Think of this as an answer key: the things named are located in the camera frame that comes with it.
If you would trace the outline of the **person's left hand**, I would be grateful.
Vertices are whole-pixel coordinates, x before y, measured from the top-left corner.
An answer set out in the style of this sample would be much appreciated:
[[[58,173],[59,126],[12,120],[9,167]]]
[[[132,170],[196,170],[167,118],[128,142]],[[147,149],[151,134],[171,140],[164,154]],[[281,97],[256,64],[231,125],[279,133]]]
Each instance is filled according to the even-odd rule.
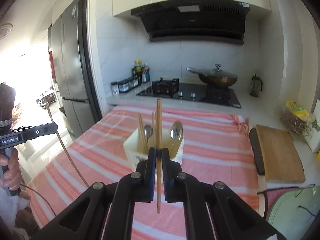
[[[8,167],[8,170],[4,173],[4,178],[1,179],[1,187],[7,187],[10,191],[17,190],[22,183],[22,176],[16,148],[13,148],[10,159],[1,155],[1,166]]]

